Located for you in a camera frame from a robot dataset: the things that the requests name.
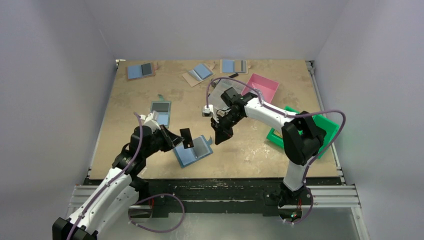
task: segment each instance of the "tabletop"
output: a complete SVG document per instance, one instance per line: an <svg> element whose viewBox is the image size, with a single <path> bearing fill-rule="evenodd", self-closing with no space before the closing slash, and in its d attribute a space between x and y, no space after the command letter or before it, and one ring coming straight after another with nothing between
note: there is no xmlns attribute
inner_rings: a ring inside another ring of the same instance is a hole
<svg viewBox="0 0 424 240"><path fill-rule="evenodd" d="M191 87L182 74L198 64L215 68L214 78L228 76L220 73L219 60L160 60L155 76L127 80L127 67L151 61L121 61L116 72L103 123L94 150L90 179L103 179L123 145L130 142L138 125L133 112L147 115L158 94L171 101L169 130L177 135L180 129L190 128L191 136L215 136L210 117L202 117L206 88L209 81ZM252 73L279 82L273 105L290 106L299 111L320 110L311 76L304 60L248 60L248 74L237 80L247 83ZM220 145L212 145L213 154L181 168L173 151L157 152L146 161L139 174L144 179L181 178L264 178L284 177L289 160L284 150L266 139L271 127L251 118L242 119L233 127L234 136ZM332 151L316 160L308 177L336 177L336 162Z"/></svg>

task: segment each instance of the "purple cable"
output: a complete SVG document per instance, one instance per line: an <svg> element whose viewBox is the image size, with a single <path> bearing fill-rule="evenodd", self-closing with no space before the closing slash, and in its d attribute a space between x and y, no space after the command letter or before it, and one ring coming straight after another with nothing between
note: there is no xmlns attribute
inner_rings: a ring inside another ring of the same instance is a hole
<svg viewBox="0 0 424 240"><path fill-rule="evenodd" d="M168 229L168 230L155 230L155 229L151 229L151 228L148 228L148 227L142 226L142 225L140 225L140 224L136 223L135 221L133 221L133 220L131 219L130 213L128 213L129 221L130 221L132 224L134 224L135 226L137 226L137 227L139 227L139 228L141 228L141 229L144 229L144 230L147 230L147 231L150 231L150 232L153 232L153 233L158 233L158 234L169 233L169 232L172 232L172 231L174 231L175 229L177 229L177 228L178 228L178 227L179 227L179 226L183 223L184 217L186 216L186 210L184 209L183 202L182 202L182 201L181 201L178 197L176 197L176 196L174 196L174 195L172 195L172 194L169 194L169 193L161 193L161 194L156 194L156 195L150 196L150 197L148 197L148 198L145 198L145 199L143 199L143 200L140 200L140 201L138 201L138 202L134 203L134 205L142 204L142 203L144 203L144 202L145 202L145 201L147 201L147 200L154 199L154 198L157 198L157 197L160 197L160 196L169 196L169 197L173 197L173 198L174 198L174 199L176 199L176 200L178 201L178 203L181 205L181 209L182 209L182 216L181 216L181 219L179 220L179 222L178 222L178 223L177 223L174 227L172 227L172 228L170 228L170 229Z"/></svg>
<svg viewBox="0 0 424 240"><path fill-rule="evenodd" d="M289 114L287 114L287 113L285 113L285 112L282 112L282 111L280 111L280 110L277 110L277 109L275 109L275 108L273 108L273 107L271 107L271 106L268 106L267 104L263 104L263 102L262 102L262 99L261 99L261 95L260 95L260 93L259 93L259 91L257 90L257 89L254 89L253 87L251 87L251 86L249 86L249 85L247 85L246 83L244 83L244 82L242 82L242 81L239 81L239 80L236 80L236 79L233 79L233 78L230 78L230 77L225 77L225 76L222 76L222 77L217 77L217 78L215 78L215 79L212 79L211 81L210 81L210 83L209 83L209 85L207 86L207 89L206 89L206 107L207 108L209 108L209 101L208 101L208 92L209 92L209 86L211 85L211 83L212 82L215 82L215 81L217 81L217 80L220 80L220 79L228 79L228 80L233 80L233 81L236 81L236 82L238 82L238 83L240 83L240 84L243 84L243 85L245 85L246 87L248 87L248 88L250 88L250 89L252 89L255 93L257 93L257 97L259 98L259 102L260 102L260 104L264 107L264 108L266 108L266 109L269 109L269 110L271 110L271 111L273 111L273 112L275 112L275 113L277 113L277 114L281 114L281 115L283 115L284 117L287 117L287 118L295 118L295 119L297 119L297 118L305 118L305 117L312 117L312 116L315 116L315 115L321 115L321 114L329 114L329 113L338 113L338 114L341 114L341 116L342 116L342 118L343 118L343 120L341 121L341 125L340 125L340 128L338 129L338 131L336 132L336 134L334 135L334 137L330 140L330 142L318 153L318 154L316 154L315 156L313 156L312 157L312 159L309 161L309 163L307 164L307 166L306 166L306 169L305 169L305 172L304 172L304 174L303 174L303 178L302 178L302 182L303 182L303 186L306 188L306 190L308 191L308 193L309 193L309 195L310 195L310 207L309 207L309 209L308 209L308 211L306 212L306 214L300 219L300 220L298 220L298 221L296 221L296 222L291 222L291 224L298 224L298 223L300 223L300 222L302 222L304 219L306 219L306 217L308 217L309 216L309 214L311 213L311 211L312 211L312 207L313 207L313 205L314 205L314 196L312 196L312 193L311 193L311 190L309 189L309 188L307 188L306 187L306 175L307 175L307 173L308 173L308 170L309 170L309 167L311 166L311 164L315 161L315 160L317 160L317 158L323 153L323 152L325 152L330 146L331 146L331 144L333 144L334 143L334 141L339 137L339 135L340 135L340 133L342 132L342 130L343 130L343 128L345 127L345 124L346 124L346 115L345 115L345 113L344 112L342 112L342 111L340 111L340 110L324 110L324 111L317 111L317 112L313 112L313 113L306 113L306 114L297 114L297 115L289 115Z"/></svg>
<svg viewBox="0 0 424 240"><path fill-rule="evenodd" d="M140 126L140 136L143 136L143 127L142 127L142 120L140 119L140 115L138 115L136 112L134 112L134 115L137 117L138 124ZM83 219L83 216L87 213L87 209L90 209L90 207L93 205L93 203L99 198L99 196L103 193L103 191L110 186L117 178L119 178L125 171L133 164L134 160L137 158L137 155L139 154L140 147L142 146L143 138L140 137L140 141L138 141L137 150L135 151L134 156L131 158L131 160L128 162L126 167L123 168L123 170L118 173L115 177L113 177L111 180L107 182L107 184L103 185L102 188L92 197L92 199L87 203L87 206L85 206L84 210L82 210L81 214L76 219L75 223L73 224L72 228L70 229L69 234L66 237L66 240L71 240L72 234L74 233L75 229L77 228L77 225L80 223L81 219Z"/></svg>

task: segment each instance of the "purple hose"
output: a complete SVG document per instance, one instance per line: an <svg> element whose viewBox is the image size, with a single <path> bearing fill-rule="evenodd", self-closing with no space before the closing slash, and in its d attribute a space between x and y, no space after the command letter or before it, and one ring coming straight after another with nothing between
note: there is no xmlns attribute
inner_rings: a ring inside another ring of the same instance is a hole
<svg viewBox="0 0 424 240"><path fill-rule="evenodd" d="M169 197L172 197L172 198L176 199L176 200L178 201L178 203L181 205L181 209L182 209L182 216L181 216L181 219L179 220L179 222L178 222L178 223L177 223L174 227L172 227L172 228L170 228L170 229L168 229L168 230L155 230L155 229L151 229L151 228L148 228L148 227L142 226L142 225L140 225L140 224L136 223L135 221L133 221L133 220L131 219L131 217L130 217L130 213L128 213L129 221L130 221L132 224L134 224L135 226L137 226L137 227L139 227L139 228L141 228L141 229L144 229L144 230L147 230L147 231L150 231L150 232L153 232L153 233L158 233L158 234L169 233L169 232L172 232L172 231L174 231L175 229L177 229L177 228L178 228L178 227L179 227L179 226L183 223L184 217L186 216L186 210L184 209L183 202L182 202L182 201L181 201L178 197L176 197L176 196L174 196L174 195L172 195L172 194L169 194L169 193L161 193L161 194L156 194L156 195L150 196L150 197L148 197L148 198L145 198L145 199L143 199L143 200L140 200L140 201L138 201L138 202L134 203L134 205L142 204L142 203L144 203L144 202L145 202L145 201L147 201L147 200L154 199L154 198L157 198L157 197L160 197L160 196L169 196Z"/></svg>
<svg viewBox="0 0 424 240"><path fill-rule="evenodd" d="M140 136L143 136L143 127L142 127L142 120L140 119L140 115L138 115L136 112L134 112L134 115L137 117L138 124L140 126ZM118 173L115 177L113 177L111 180L107 182L107 184L103 185L102 188L92 197L92 199L87 203L85 208L82 210L81 214L76 219L75 223L73 224L72 228L69 231L69 234L66 237L66 240L71 240L72 234L75 231L75 228L77 228L77 225L80 223L83 216L87 213L87 210L90 209L90 207L93 205L93 203L99 198L99 196L103 193L103 191L110 186L117 178L119 178L125 171L133 164L134 160L137 158L137 155L139 154L140 147L142 146L143 138L140 137L140 141L138 141L137 150L135 151L134 156L131 158L131 160L128 162L128 165L124 167L124 169Z"/></svg>
<svg viewBox="0 0 424 240"><path fill-rule="evenodd" d="M311 193L311 191L309 190L309 188L307 188L306 187L306 175L307 175L307 173L308 173L308 170L309 170L309 167L311 166L311 164L313 163L313 162L315 162L315 160L317 160L317 158L324 152L324 151L326 151L330 146L331 146L331 144L333 144L334 143L334 141L339 137L339 135L340 135L340 133L342 132L342 130L343 130L343 128L345 127L345 124L346 124L346 115L345 115L345 113L344 112L342 112L342 111L340 111L340 110L324 110L324 111L317 111L317 112L313 112L313 113L306 113L306 114L297 114L297 115L289 115L289 114L287 114L287 113L285 113L285 112L282 112L282 111L280 111L280 110L277 110L277 109L275 109L275 108L272 108L272 107L270 107L270 106L268 106L267 104L263 104L263 102L262 102L262 99L261 99L261 95L260 95L260 93L259 93L259 91L257 90L257 89L254 89L253 87L251 87L251 86L249 86L249 85L247 85L246 83L244 83L244 82L242 82L242 81L239 81L239 80L236 80L236 79L233 79L233 78L230 78L230 77L225 77L225 76L222 76L222 77L217 77L217 78L215 78L215 79L212 79L211 81L210 81L210 83L209 83L209 85L207 86L207 89L206 89L206 107L207 108L209 108L209 101L208 101L208 92L209 92L209 86L211 85L211 83L213 83L213 82L215 82L215 81L217 81L217 80L220 80L220 79L228 79L228 80L232 80L232 81L236 81L236 82L238 82L238 83L240 83L240 84L243 84L243 85L245 85L246 87L248 87L248 88L250 88L250 89L252 89L255 93L257 93L257 97L259 98L259 102L260 102L260 104L264 107L264 108L266 108L266 109L269 109L269 110L271 110L271 111L273 111L273 112L275 112L275 113L277 113L277 114L281 114L281 115L283 115L284 117L287 117L287 118L305 118L305 117L312 117L312 116L315 116L315 115L321 115L321 114L329 114L329 113L338 113L338 114L341 114L341 116L342 116L342 118L343 118L343 120L342 120L342 122L341 122L341 125L340 125L340 128L338 129L338 131L336 132L336 134L334 135L334 137L331 139L331 141L318 153L318 154L316 154L315 156L313 156L312 157L312 159L309 161L309 163L307 164L307 166L306 166L306 169L305 169L305 172L304 172L304 174L303 174L303 178L302 178L302 182L303 182L303 186L306 188L306 190L308 191L308 193L309 193L309 195L310 195L310 207L309 207L309 209L308 209L308 211L306 212L306 214L300 219L300 220L298 220L298 221L296 221L296 222L292 222L292 224L298 224L298 223L300 223L300 222L302 222L304 219L306 219L306 217L307 216L309 216L309 214L311 213L311 211L312 211L312 207L313 207L313 205L314 205L314 196L312 196L312 193Z"/></svg>

